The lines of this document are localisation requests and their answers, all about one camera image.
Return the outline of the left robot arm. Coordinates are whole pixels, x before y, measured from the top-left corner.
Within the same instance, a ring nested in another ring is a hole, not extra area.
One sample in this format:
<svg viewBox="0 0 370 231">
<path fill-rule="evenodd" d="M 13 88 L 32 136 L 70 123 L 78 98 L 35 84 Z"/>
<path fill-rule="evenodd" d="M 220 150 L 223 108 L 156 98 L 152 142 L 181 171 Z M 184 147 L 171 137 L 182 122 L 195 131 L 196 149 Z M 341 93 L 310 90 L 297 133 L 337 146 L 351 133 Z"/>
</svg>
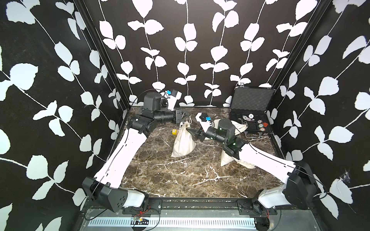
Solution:
<svg viewBox="0 0 370 231">
<path fill-rule="evenodd" d="M 189 118 L 187 111 L 175 108 L 181 96 L 182 93 L 176 90 L 145 95 L 142 112 L 132 116 L 108 161 L 93 177 L 84 179 L 82 188 L 91 201 L 112 212 L 118 212 L 122 207 L 145 207 L 145 193 L 122 189 L 121 180 L 136 152 L 158 125 L 180 124 Z"/>
</svg>

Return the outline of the cream bag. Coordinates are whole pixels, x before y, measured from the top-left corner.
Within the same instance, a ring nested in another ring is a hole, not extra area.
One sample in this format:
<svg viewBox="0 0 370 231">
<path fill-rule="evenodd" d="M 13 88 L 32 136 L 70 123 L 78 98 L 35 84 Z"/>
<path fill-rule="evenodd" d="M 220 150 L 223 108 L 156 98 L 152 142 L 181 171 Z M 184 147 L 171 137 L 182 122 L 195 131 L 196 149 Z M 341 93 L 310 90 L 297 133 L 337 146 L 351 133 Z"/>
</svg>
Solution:
<svg viewBox="0 0 370 231">
<path fill-rule="evenodd" d="M 196 147 L 192 135 L 187 131 L 190 128 L 188 121 L 180 123 L 180 129 L 176 135 L 171 157 L 183 157 L 190 154 Z"/>
<path fill-rule="evenodd" d="M 254 169 L 254 168 L 256 168 L 256 166 L 255 166 L 255 165 L 253 165 L 253 164 L 250 164 L 250 163 L 248 163 L 248 162 L 245 162 L 245 161 L 242 161 L 242 160 L 238 160 L 238 159 L 236 159 L 236 158 L 234 158 L 234 157 L 229 156 L 229 155 L 225 152 L 225 150 L 223 150 L 223 151 L 221 152 L 221 161 L 220 161 L 220 166 L 225 166 L 225 165 L 227 165 L 227 164 L 229 164 L 229 163 L 231 163 L 231 162 L 233 162 L 233 161 L 236 161 L 238 164 L 240 164 L 240 165 L 242 165 L 242 166 L 244 166 L 244 167 L 246 167 L 246 168 L 249 168 L 249 169 Z"/>
<path fill-rule="evenodd" d="M 218 124 L 219 124 L 220 120 L 221 119 L 214 120 L 214 125 L 213 125 L 214 128 L 216 128 L 216 129 L 218 128 Z M 239 135 L 239 134 L 243 133 L 248 128 L 247 124 L 240 124 L 236 121 L 231 121 L 231 122 L 235 126 L 235 135 Z"/>
</svg>

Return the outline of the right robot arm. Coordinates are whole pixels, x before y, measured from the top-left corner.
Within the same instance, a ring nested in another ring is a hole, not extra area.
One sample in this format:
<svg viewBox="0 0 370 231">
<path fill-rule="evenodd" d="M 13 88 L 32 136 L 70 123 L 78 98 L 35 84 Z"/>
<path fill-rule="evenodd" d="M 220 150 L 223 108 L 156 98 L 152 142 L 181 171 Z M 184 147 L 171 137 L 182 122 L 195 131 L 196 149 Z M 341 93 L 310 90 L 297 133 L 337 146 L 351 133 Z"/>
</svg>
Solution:
<svg viewBox="0 0 370 231">
<path fill-rule="evenodd" d="M 210 117 L 200 120 L 201 127 L 188 128 L 194 140 L 208 138 L 219 142 L 230 157 L 250 163 L 278 178 L 282 185 L 269 190 L 260 190 L 248 203 L 247 208 L 257 214 L 277 206 L 291 205 L 307 210 L 318 189 L 310 166 L 303 161 L 281 159 L 235 135 L 236 127 L 229 119 L 221 119 L 217 127 L 211 125 Z"/>
</svg>

